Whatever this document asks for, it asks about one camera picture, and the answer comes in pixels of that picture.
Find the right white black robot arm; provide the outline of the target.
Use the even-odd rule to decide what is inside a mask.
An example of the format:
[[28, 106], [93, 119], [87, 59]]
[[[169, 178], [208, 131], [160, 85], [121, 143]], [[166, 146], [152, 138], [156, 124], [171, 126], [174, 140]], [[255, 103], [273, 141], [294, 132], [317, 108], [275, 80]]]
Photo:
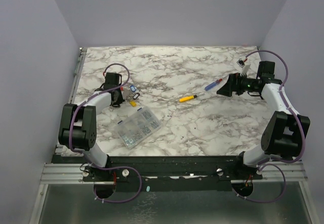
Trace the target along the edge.
[[217, 90], [218, 95], [231, 97], [245, 92], [256, 92], [264, 99], [273, 115], [261, 136], [260, 145], [241, 154], [242, 162], [232, 167], [236, 178], [244, 179], [256, 168], [270, 160], [293, 163], [301, 159], [305, 138], [310, 126], [309, 117], [302, 116], [290, 104], [284, 84], [274, 75], [275, 63], [261, 61], [256, 78], [246, 75], [248, 66], [241, 73], [232, 73], [227, 82]]

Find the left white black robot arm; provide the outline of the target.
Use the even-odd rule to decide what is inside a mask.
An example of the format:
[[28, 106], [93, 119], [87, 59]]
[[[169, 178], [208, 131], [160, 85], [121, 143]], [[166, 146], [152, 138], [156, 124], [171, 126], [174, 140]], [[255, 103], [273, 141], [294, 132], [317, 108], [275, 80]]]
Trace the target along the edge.
[[124, 102], [121, 86], [122, 75], [107, 72], [105, 82], [85, 103], [67, 103], [62, 110], [59, 144], [83, 154], [89, 163], [96, 166], [94, 174], [102, 181], [111, 177], [112, 169], [109, 156], [96, 143], [96, 117], [107, 107], [120, 107]]

